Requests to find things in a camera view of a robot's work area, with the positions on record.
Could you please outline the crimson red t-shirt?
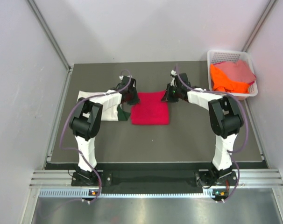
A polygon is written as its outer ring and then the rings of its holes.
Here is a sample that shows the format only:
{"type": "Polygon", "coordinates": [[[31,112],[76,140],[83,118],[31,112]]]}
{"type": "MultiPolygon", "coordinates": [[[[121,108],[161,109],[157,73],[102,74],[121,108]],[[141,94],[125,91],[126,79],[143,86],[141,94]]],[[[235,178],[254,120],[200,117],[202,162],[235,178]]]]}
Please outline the crimson red t-shirt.
{"type": "Polygon", "coordinates": [[[168,125],[170,123],[168,104],[161,101],[165,92],[139,92],[140,102],[131,108],[132,124],[140,126],[168,125]]]}

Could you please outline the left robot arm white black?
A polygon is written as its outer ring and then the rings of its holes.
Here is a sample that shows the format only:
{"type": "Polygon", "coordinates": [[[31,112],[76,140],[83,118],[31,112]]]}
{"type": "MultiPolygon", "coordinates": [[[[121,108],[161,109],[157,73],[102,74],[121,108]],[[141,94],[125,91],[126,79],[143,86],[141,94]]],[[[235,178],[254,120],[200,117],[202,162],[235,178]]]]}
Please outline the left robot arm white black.
{"type": "Polygon", "coordinates": [[[120,77],[121,82],[107,92],[78,95],[79,106],[70,118],[69,127],[78,145],[78,167],[72,175],[73,186],[95,186],[98,183],[95,157],[95,137],[102,121],[127,121],[130,113],[122,109],[122,104],[135,105],[140,102],[136,80],[120,77]]]}

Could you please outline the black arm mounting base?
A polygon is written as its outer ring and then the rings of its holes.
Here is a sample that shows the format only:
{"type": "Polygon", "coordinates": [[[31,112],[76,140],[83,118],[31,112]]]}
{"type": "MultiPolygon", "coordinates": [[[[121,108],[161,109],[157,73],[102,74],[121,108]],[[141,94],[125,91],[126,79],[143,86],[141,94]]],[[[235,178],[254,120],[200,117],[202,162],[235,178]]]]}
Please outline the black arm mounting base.
{"type": "Polygon", "coordinates": [[[96,171],[102,175],[105,185],[117,185],[123,182],[176,183],[183,182],[197,186],[198,178],[203,178],[208,186],[216,178],[210,174],[212,164],[208,162],[176,163],[99,163],[96,171]]]}

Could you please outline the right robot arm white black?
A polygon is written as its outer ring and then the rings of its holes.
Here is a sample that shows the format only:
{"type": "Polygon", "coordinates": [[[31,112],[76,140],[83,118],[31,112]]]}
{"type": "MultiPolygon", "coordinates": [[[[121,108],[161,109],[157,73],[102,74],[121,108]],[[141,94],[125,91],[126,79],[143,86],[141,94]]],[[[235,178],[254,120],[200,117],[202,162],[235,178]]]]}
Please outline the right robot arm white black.
{"type": "Polygon", "coordinates": [[[238,101],[224,93],[212,93],[199,87],[191,87],[185,73],[170,73],[162,101],[178,102],[180,99],[198,105],[209,112],[211,129],[215,134],[215,153],[207,175],[200,175],[198,183],[204,188],[220,185],[232,173],[233,146],[240,128],[244,124],[238,101]]]}

